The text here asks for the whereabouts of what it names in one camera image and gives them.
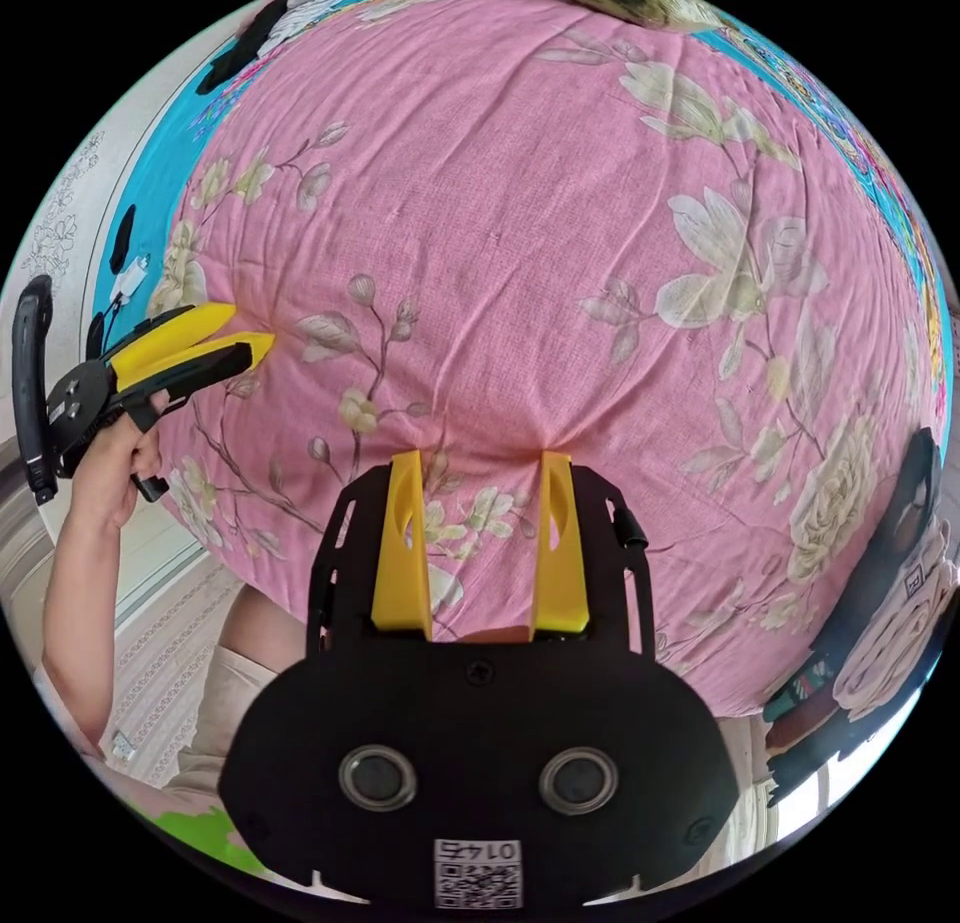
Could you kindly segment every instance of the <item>camera lens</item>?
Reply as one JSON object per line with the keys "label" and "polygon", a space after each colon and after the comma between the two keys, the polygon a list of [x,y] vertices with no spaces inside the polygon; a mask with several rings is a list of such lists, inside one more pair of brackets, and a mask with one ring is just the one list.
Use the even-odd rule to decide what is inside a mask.
{"label": "camera lens", "polygon": [[340,788],[357,806],[386,813],[413,799],[417,777],[402,753],[387,746],[361,746],[340,764]]}
{"label": "camera lens", "polygon": [[564,816],[593,813],[617,790],[617,768],[600,750],[576,747],[558,753],[540,776],[544,803]]}

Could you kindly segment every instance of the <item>black screw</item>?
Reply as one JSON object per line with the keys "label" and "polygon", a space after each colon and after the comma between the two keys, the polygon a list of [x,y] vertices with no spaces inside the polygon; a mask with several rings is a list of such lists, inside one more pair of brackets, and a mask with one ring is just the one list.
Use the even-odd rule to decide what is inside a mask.
{"label": "black screw", "polygon": [[467,666],[467,682],[471,686],[486,686],[493,682],[493,664],[486,660],[474,660]]}
{"label": "black screw", "polygon": [[687,846],[700,846],[713,832],[713,826],[713,820],[709,816],[702,816],[687,827],[683,841]]}

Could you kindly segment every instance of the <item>patterned rug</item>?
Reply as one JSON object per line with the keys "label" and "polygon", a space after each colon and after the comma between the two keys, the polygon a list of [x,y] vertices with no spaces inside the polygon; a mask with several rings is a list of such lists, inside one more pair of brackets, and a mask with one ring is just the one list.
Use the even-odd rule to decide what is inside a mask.
{"label": "patterned rug", "polygon": [[152,786],[176,775],[210,654],[240,586],[206,557],[120,630],[113,719],[101,741],[114,769]]}

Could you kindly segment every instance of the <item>qr code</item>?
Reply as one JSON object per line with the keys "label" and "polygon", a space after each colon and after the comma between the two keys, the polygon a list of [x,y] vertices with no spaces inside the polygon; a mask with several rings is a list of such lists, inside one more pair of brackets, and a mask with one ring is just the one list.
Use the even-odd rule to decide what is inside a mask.
{"label": "qr code", "polygon": [[517,842],[438,840],[436,905],[443,910],[516,910],[523,906]]}

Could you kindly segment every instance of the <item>pink floral blanket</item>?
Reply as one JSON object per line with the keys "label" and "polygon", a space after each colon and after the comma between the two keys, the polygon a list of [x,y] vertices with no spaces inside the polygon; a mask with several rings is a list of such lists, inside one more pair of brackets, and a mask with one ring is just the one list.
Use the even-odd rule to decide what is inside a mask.
{"label": "pink floral blanket", "polygon": [[303,617],[340,488],[419,448],[437,638],[524,622],[564,451],[647,530],[658,656],[718,716],[803,659],[943,425],[841,153],[695,36],[566,0],[368,0],[273,50],[150,310],[197,299],[277,335],[161,424],[170,509],[241,578]]}

